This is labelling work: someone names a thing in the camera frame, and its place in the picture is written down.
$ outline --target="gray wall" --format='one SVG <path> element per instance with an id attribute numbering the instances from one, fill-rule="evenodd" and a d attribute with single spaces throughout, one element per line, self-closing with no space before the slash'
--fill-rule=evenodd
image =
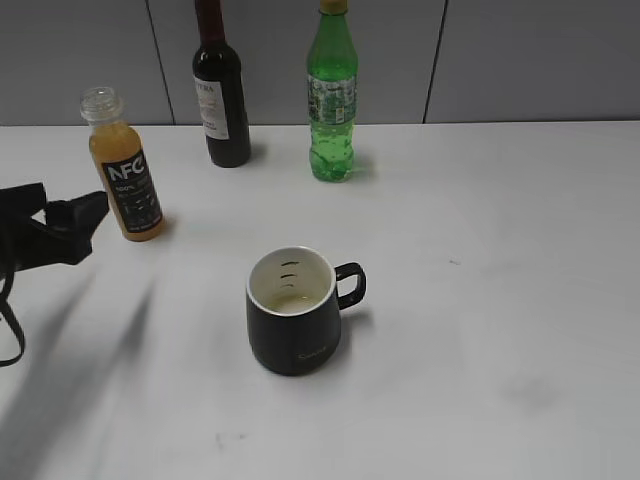
<path id="1" fill-rule="evenodd" d="M 82 122 L 88 87 L 117 87 L 135 123 L 171 123 L 143 0 L 4 0 L 0 125 Z"/>
<path id="2" fill-rule="evenodd" d="M 223 0 L 251 123 L 306 122 L 318 1 Z M 358 121 L 419 123 L 427 98 L 427 122 L 638 119 L 638 18 L 637 0 L 351 0 Z M 100 84 L 121 91 L 133 123 L 198 123 L 197 46 L 193 0 L 11 2 L 0 125 L 82 124 L 78 98 Z"/>
<path id="3" fill-rule="evenodd" d="M 360 60 L 358 121 L 420 123 L 444 0 L 351 0 L 347 16 Z M 249 120 L 307 121 L 305 58 L 319 0 L 226 0 L 227 41 L 244 65 Z M 191 1 L 150 0 L 178 123 L 198 123 L 191 59 L 198 47 Z"/>
<path id="4" fill-rule="evenodd" d="M 640 118 L 638 0 L 450 0 L 427 121 Z"/>

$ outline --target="black label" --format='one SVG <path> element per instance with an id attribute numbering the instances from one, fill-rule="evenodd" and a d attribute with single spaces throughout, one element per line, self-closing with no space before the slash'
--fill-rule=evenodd
<path id="1" fill-rule="evenodd" d="M 162 210 L 142 150 L 122 162 L 103 163 L 102 168 L 128 232 L 144 232 L 160 223 Z"/>

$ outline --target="juice bottle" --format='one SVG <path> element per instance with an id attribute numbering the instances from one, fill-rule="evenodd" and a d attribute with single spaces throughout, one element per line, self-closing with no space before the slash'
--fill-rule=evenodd
<path id="1" fill-rule="evenodd" d="M 160 234 L 165 219 L 138 133 L 123 119 L 122 99 L 111 87 L 87 90 L 80 112 L 93 128 L 89 150 L 127 240 Z"/>

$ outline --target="black strap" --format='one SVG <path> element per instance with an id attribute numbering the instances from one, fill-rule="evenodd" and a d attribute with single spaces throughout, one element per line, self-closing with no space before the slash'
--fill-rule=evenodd
<path id="1" fill-rule="evenodd" d="M 8 367 L 22 358 L 26 347 L 26 341 L 24 338 L 24 331 L 7 302 L 9 293 L 11 293 L 11 288 L 13 287 L 13 279 L 16 274 L 16 258 L 13 254 L 13 245 L 11 244 L 9 233 L 2 224 L 0 224 L 0 258 L 4 259 L 5 271 L 4 286 L 2 287 L 2 291 L 0 291 L 0 316 L 5 319 L 7 325 L 9 325 L 9 328 L 16 336 L 18 345 L 20 345 L 20 353 L 18 355 L 8 360 L 0 360 L 0 367 Z"/>

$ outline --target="mug handle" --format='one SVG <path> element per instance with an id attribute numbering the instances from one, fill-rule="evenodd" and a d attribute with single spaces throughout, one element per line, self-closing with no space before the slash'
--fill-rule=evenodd
<path id="1" fill-rule="evenodd" d="M 338 297 L 338 307 L 340 310 L 352 307 L 364 298 L 364 292 L 367 290 L 367 277 L 362 267 L 355 262 L 345 263 L 344 265 L 336 267 L 336 280 L 338 282 L 354 275 L 358 276 L 358 283 L 353 292 Z"/>

